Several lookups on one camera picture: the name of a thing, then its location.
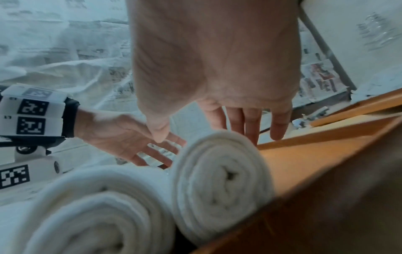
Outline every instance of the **white towel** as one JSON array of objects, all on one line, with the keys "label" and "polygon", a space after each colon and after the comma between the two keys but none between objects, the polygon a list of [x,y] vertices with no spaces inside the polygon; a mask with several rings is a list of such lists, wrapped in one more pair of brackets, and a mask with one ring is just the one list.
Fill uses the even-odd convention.
[{"label": "white towel", "polygon": [[68,173],[34,200],[8,253],[169,253],[175,225],[164,201],[168,180],[152,167]]},{"label": "white towel", "polygon": [[188,145],[170,174],[176,224],[198,246],[274,197],[263,158],[246,137],[234,132],[214,133]]}]

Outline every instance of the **qr code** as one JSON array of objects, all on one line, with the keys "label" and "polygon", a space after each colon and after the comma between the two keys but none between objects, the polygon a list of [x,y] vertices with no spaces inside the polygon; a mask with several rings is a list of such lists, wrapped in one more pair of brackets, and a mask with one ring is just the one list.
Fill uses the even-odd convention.
[{"label": "qr code", "polygon": [[22,95],[36,99],[47,99],[52,93],[52,91],[43,90],[40,88],[28,88]]},{"label": "qr code", "polygon": [[48,106],[47,101],[23,99],[17,114],[44,116]]},{"label": "qr code", "polygon": [[18,117],[17,134],[44,135],[45,125],[46,125],[45,118]]},{"label": "qr code", "polygon": [[28,165],[0,170],[0,190],[29,182]]}]

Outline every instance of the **rolled towel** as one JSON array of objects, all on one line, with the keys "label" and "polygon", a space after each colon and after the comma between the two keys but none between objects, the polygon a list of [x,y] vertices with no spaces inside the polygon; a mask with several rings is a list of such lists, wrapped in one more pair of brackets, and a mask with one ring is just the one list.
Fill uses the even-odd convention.
[{"label": "rolled towel", "polygon": [[69,173],[43,190],[9,254],[164,254],[175,224],[158,168],[107,166]]},{"label": "rolled towel", "polygon": [[244,136],[218,132],[185,147],[170,169],[172,212],[183,235],[202,245],[274,197],[269,169]]}]

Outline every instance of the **palm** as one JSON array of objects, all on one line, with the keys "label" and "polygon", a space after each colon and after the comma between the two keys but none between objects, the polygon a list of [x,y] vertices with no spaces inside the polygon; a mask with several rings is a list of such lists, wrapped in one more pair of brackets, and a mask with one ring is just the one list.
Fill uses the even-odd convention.
[{"label": "palm", "polygon": [[[128,114],[107,111],[97,112],[87,129],[89,130],[88,133],[82,137],[85,142],[116,157],[133,162],[138,166],[147,165],[144,159],[138,156],[139,152],[153,157],[168,167],[171,166],[172,160],[158,150],[149,147],[149,144],[164,148],[175,154],[179,152],[177,147],[167,141],[159,144],[155,143],[151,139],[151,133],[146,125]],[[167,140],[182,146],[186,143],[172,133],[169,134]]]}]

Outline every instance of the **wooden edge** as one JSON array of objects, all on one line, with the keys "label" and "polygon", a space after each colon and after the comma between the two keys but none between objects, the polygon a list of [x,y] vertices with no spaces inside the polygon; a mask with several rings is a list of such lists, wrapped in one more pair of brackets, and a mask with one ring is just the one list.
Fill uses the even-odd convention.
[{"label": "wooden edge", "polygon": [[310,133],[289,139],[282,139],[275,142],[258,145],[258,150],[276,149],[287,146],[299,146],[317,142],[325,142],[340,139],[357,138],[361,136],[372,136],[385,126],[392,123],[398,116],[392,116],[373,120],[369,122],[357,123],[327,131]]},{"label": "wooden edge", "polygon": [[402,88],[379,95],[360,103],[353,104],[340,111],[334,112],[327,117],[312,121],[310,125],[312,127],[318,127],[329,123],[341,121],[347,118],[351,118],[358,115],[364,115],[388,108],[393,108],[402,105]]},{"label": "wooden edge", "polygon": [[277,199],[193,254],[320,253],[334,226],[368,191],[402,169],[402,118],[359,152]]}]

